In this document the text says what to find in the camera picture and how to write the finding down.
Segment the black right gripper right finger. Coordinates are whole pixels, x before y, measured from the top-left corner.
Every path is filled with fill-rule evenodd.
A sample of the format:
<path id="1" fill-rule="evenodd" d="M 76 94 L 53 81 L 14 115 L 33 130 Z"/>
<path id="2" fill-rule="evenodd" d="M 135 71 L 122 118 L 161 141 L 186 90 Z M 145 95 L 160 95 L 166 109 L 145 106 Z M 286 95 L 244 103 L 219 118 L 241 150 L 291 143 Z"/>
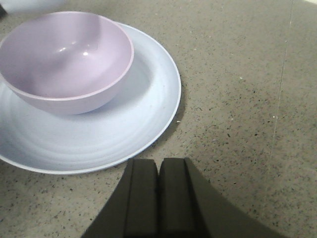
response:
<path id="1" fill-rule="evenodd" d="M 189 158 L 165 158 L 159 172 L 164 238 L 280 238 L 224 198 Z"/>

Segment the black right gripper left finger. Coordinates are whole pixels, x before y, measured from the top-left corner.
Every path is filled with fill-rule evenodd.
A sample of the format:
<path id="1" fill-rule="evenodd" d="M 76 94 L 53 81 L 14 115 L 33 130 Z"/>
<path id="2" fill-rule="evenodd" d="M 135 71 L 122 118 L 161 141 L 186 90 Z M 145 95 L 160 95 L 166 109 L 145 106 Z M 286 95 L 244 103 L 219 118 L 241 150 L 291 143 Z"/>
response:
<path id="1" fill-rule="evenodd" d="M 156 238 L 158 171 L 153 160 L 130 159 L 115 191 L 84 238 Z"/>

